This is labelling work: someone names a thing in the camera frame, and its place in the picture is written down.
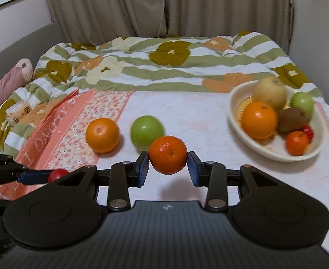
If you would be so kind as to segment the red tomato in bowl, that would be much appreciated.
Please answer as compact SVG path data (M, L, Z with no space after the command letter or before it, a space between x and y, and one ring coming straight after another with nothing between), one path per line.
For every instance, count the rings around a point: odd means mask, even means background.
M311 143L312 139L314 137L314 132L313 132L312 128L308 124L306 124L301 128L301 131L303 131L306 134L306 136L308 138L308 142Z

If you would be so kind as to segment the small red tomato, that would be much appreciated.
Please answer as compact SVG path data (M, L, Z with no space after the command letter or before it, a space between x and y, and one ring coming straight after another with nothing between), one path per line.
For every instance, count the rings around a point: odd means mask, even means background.
M51 171L51 173L48 176L48 183L54 182L57 179L64 177L66 175L68 175L69 172L66 169L54 169Z

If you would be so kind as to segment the small tangerine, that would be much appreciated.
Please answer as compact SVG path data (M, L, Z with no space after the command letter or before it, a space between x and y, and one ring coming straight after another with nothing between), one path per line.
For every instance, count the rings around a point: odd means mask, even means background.
M309 139L305 132L296 130L286 136L286 150L291 156L302 156L309 145Z
M149 148L149 159L156 171L172 175L181 171L187 163L188 151L185 143L170 135L156 139Z

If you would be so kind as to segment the beige curtain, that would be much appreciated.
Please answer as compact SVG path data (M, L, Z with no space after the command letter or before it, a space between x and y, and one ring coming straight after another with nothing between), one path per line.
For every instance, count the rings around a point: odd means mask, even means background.
M69 42L98 45L121 36L215 37L248 30L283 50L292 34L292 0L46 0Z

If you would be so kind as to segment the small printed box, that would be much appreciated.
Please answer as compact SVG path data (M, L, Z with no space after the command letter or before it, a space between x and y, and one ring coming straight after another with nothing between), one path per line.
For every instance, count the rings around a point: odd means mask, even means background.
M26 101L20 101L6 110L6 120L11 126L15 126L24 116L30 113L31 107Z

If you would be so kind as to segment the large yellow apple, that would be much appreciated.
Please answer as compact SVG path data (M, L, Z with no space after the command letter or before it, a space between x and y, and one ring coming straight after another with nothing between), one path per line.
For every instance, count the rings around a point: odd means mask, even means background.
M284 108L286 99L287 89L277 77L262 78L254 86L253 101L265 102L276 111Z

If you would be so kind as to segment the cream bowl with yellow print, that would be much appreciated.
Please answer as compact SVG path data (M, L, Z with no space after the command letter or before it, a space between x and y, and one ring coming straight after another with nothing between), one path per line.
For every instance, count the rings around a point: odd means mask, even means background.
M307 146L302 156L291 156L285 147L285 138L282 135L275 134L265 140L252 139L241 127L241 112L252 101L252 92L256 81L248 81L236 86L229 94L229 103L227 106L227 118L235 134L254 152L275 160L278 162L299 162L309 160L319 155L322 150L326 136L326 127L324 118L320 112L322 105L314 103L314 111L309 122L314 132L312 142Z

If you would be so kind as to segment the small green apple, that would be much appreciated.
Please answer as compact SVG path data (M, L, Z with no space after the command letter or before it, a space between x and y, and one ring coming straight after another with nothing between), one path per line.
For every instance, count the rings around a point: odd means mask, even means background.
M290 107L300 108L305 113L307 119L311 119L314 111L314 101L309 94L296 92L290 100Z

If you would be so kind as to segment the grey sofa headboard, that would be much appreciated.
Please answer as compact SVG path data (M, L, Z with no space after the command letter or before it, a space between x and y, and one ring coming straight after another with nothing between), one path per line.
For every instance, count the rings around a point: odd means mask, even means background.
M0 79L23 58L29 59L36 66L48 49L64 41L60 28L54 23L19 39L0 52Z

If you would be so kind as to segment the green apple on towel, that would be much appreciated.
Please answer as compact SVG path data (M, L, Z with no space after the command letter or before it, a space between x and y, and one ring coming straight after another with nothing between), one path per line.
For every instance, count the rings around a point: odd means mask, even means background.
M137 151L147 151L156 139L164 136L164 130L157 118L144 115L132 123L130 138Z

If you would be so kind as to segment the large orange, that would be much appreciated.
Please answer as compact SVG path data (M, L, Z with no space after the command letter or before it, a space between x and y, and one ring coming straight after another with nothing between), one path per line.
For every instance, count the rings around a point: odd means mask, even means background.
M109 118L93 120L87 127L85 139L96 153L107 153L119 144L120 133L117 124Z
M278 116L274 108L263 101L247 105L242 113L241 127L255 140L264 140L276 133Z

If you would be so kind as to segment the pink plush pillow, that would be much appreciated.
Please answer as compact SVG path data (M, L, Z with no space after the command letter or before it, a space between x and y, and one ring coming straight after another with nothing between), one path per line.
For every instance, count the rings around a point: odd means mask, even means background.
M13 66L0 80L0 106L18 88L33 80L34 70L31 61L23 58Z

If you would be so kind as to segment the white pink patterned towel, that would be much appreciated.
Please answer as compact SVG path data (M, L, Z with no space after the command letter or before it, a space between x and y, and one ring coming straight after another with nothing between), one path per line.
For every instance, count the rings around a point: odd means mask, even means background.
M251 150L230 126L227 93L73 91L43 103L11 130L9 152L31 168L75 170L86 164L109 168L133 161L137 151L130 139L132 123L143 115L157 118L168 135L180 138L203 161L214 160L229 169L251 164L323 202L329 209L329 105L316 103L325 123L319 155L300 162L277 162ZM85 141L88 124L110 118L121 141L112 152L96 154ZM329 233L323 243L329 251Z

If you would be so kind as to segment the brown kiwi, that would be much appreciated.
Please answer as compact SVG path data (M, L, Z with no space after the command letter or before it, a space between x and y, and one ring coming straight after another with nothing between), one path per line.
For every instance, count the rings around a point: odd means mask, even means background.
M309 124L309 120L305 112L300 108L286 108L278 112L277 130L281 133L288 134L300 130L307 124Z

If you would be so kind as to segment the striped floral quilt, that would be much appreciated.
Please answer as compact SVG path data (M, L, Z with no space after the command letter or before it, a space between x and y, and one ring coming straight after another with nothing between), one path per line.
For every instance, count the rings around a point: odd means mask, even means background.
M35 128L6 121L6 109L19 101L36 108L89 89L229 93L241 83L267 76L312 97L322 96L284 50L258 32L213 38L119 37L99 46L58 43L39 58L32 80L1 105L0 152L17 156Z

